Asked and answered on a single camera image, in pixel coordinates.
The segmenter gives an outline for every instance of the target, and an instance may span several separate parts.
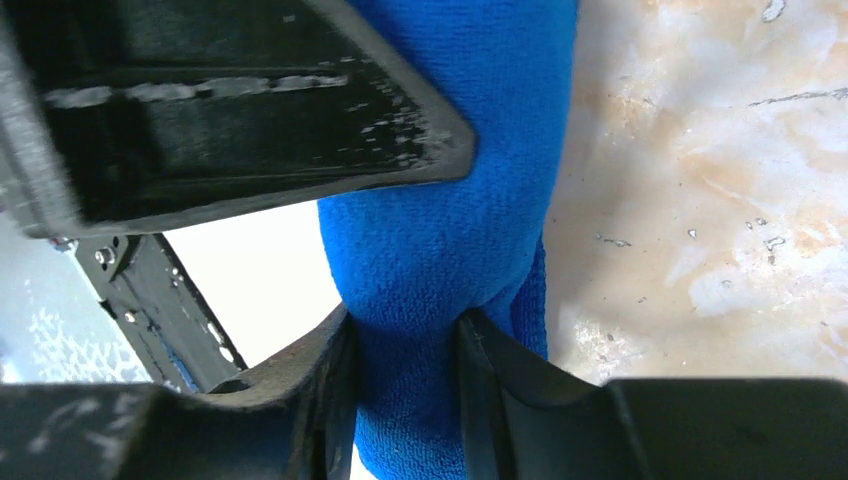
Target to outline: beige marble tile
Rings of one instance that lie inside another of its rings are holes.
[[[848,3],[582,2],[552,360],[848,379]]]

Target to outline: black plastic part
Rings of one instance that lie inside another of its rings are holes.
[[[213,394],[0,385],[0,478],[346,480],[355,340],[340,307]]]
[[[595,387],[480,312],[458,329],[472,480],[848,478],[843,383],[622,379]]]
[[[156,383],[207,392],[247,368],[163,235],[83,238],[76,258]]]
[[[5,0],[0,203],[150,233],[459,179],[474,135],[344,0]]]

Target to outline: blue cloth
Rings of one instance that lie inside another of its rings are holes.
[[[451,368],[471,307],[546,354],[541,244],[565,135],[577,0],[353,0],[474,126],[461,182],[319,203],[357,321],[356,442],[379,479],[464,478]]]

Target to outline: screw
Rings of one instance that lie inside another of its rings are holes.
[[[94,252],[94,259],[100,265],[112,265],[115,263],[115,251],[109,247],[101,248]]]

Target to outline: blue towel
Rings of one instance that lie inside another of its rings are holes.
[[[352,3],[480,139],[463,181],[319,203],[362,346],[356,442],[381,480],[465,478],[457,317],[482,307],[546,354],[541,235],[565,135],[577,0]]]

